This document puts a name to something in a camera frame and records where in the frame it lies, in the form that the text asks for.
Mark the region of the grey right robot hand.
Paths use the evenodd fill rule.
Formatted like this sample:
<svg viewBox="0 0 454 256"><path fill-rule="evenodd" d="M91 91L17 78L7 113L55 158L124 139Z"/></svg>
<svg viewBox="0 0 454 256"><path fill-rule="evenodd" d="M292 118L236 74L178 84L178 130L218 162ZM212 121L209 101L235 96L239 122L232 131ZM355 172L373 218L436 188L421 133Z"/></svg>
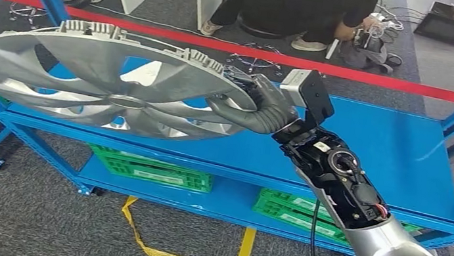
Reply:
<svg viewBox="0 0 454 256"><path fill-rule="evenodd" d="M255 75L246 91L257 110L241 111L227 105L221 97L208 97L208 106L221 117L259 134L272 134L287 122L287 109L282 107L282 95L263 75Z"/></svg>

